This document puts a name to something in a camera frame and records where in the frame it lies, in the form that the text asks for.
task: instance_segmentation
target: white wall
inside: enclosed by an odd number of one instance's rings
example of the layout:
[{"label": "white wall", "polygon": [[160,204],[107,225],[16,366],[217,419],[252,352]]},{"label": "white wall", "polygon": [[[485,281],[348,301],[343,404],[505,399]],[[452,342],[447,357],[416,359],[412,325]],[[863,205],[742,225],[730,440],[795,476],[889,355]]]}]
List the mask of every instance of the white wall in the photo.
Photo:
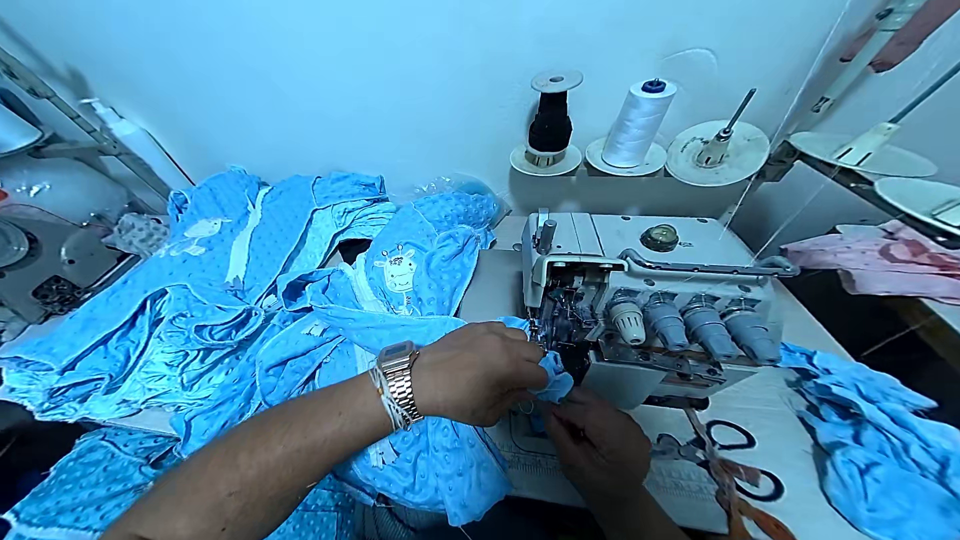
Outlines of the white wall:
[{"label": "white wall", "polygon": [[546,68],[585,73],[570,95],[581,148],[605,134],[627,87],[649,76],[682,87],[663,142],[729,115],[752,86],[759,94],[745,119],[772,135],[844,7],[4,0],[0,44],[59,90],[100,96],[147,127],[194,179],[229,164],[272,181],[345,169],[383,174],[402,190],[458,171],[524,209],[716,214],[742,187],[511,176],[507,157],[537,100],[531,77]]},{"label": "white wall", "polygon": [[[830,62],[839,58],[838,51],[833,53]],[[955,15],[901,65],[886,73],[862,76],[814,129],[851,136],[862,133],[890,119],[958,60],[960,15]],[[823,88],[826,84],[828,81],[815,85]],[[932,180],[951,184],[960,184],[958,102],[960,78],[954,78],[906,117],[892,141],[933,160],[940,173]],[[827,233],[838,224],[875,224],[890,217],[823,175],[798,166],[779,184],[764,185],[749,197],[732,225],[752,248],[767,244],[770,253],[782,244]]]}]

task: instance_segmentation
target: thread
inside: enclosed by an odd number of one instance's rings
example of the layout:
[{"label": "thread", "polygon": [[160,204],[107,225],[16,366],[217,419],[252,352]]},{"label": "thread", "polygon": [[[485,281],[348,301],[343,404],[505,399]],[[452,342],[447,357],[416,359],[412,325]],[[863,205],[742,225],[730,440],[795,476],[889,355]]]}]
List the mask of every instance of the thread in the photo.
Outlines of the thread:
[{"label": "thread", "polygon": [[566,92],[542,92],[527,143],[538,152],[561,152],[570,144],[573,124],[566,113]]},{"label": "thread", "polygon": [[603,161],[622,168],[644,163],[676,93],[677,86],[663,79],[630,86],[607,136]]}]

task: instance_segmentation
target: pink fabric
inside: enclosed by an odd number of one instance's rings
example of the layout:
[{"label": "pink fabric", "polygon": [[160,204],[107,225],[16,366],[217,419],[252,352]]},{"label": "pink fabric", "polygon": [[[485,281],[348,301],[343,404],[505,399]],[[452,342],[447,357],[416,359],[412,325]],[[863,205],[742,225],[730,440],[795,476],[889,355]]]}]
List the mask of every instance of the pink fabric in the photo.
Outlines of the pink fabric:
[{"label": "pink fabric", "polygon": [[783,246],[802,268],[839,270],[851,294],[922,296],[960,305],[960,254],[894,220]]}]

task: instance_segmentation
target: blue fabric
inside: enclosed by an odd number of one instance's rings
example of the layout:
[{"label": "blue fabric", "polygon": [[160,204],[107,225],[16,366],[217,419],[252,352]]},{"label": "blue fabric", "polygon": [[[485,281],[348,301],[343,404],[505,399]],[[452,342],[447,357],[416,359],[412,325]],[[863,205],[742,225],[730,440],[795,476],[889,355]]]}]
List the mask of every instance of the blue fabric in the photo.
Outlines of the blue fabric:
[{"label": "blue fabric", "polygon": [[[174,193],[170,212],[172,237],[157,256],[50,339],[0,359],[12,397],[38,417],[108,420],[160,406],[173,412],[174,452],[192,454],[260,410],[367,371],[387,345],[424,346],[463,326],[452,315],[499,208],[452,192],[397,209],[380,179],[269,186],[231,171]],[[363,237],[372,245],[354,264],[317,269],[338,241]],[[556,402],[572,377],[556,354],[540,364],[541,396]],[[505,469],[483,430],[428,418],[336,477],[366,502],[382,493],[459,526],[511,491]]]},{"label": "blue fabric", "polygon": [[[370,369],[383,347],[409,339],[428,345],[465,323],[450,316],[459,305],[480,249],[493,240],[492,198],[447,193],[397,211],[352,265],[285,279],[284,311],[247,352],[239,380],[205,406],[175,418],[180,450],[190,454],[217,433],[262,407],[346,380]],[[527,330],[527,322],[504,319]],[[573,379],[559,358],[541,365],[550,384],[544,399],[558,401]],[[378,493],[421,510],[446,512],[449,523],[474,521],[512,489],[506,463],[483,430],[428,418],[394,433],[336,471],[366,494]]]},{"label": "blue fabric", "polygon": [[[99,537],[164,472],[180,463],[176,439],[122,428],[81,437],[50,475],[3,517],[8,538]],[[353,498],[339,482],[319,483],[268,538],[353,537]]]},{"label": "blue fabric", "polygon": [[936,403],[859,362],[780,351],[816,408],[800,415],[828,453],[830,503],[877,540],[960,537],[960,431],[916,414]]},{"label": "blue fabric", "polygon": [[[258,195],[243,280],[228,286],[235,240]],[[0,357],[9,397],[41,420],[107,420],[205,403],[236,379],[238,354],[273,314],[277,277],[316,268],[340,239],[372,238],[396,208],[382,179],[334,173],[267,185],[243,171],[171,194],[169,243],[66,317],[53,339]]]}]

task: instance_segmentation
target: blue minky dot fabric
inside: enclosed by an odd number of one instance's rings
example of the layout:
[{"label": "blue minky dot fabric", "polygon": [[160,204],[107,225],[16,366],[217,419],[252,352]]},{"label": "blue minky dot fabric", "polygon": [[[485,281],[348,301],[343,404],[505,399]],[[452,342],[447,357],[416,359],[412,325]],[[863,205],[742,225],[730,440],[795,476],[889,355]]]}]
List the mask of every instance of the blue minky dot fabric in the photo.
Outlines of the blue minky dot fabric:
[{"label": "blue minky dot fabric", "polygon": [[[140,430],[87,433],[3,518],[8,539],[97,538],[164,472],[181,462],[177,439]],[[315,486],[268,538],[353,538],[354,499],[333,477]]]},{"label": "blue minky dot fabric", "polygon": [[[69,316],[50,339],[5,352],[8,392],[50,420],[173,413],[179,456],[264,408],[363,373],[387,345],[428,345],[452,316],[481,249],[493,197],[447,192],[395,207],[381,179],[229,171],[171,196],[169,243]],[[369,238],[352,265],[318,268],[336,243]],[[510,326],[526,322],[508,318]],[[572,386],[541,362],[559,400]],[[512,489],[483,430],[428,418],[337,468],[365,502],[384,494],[451,525]]]}]

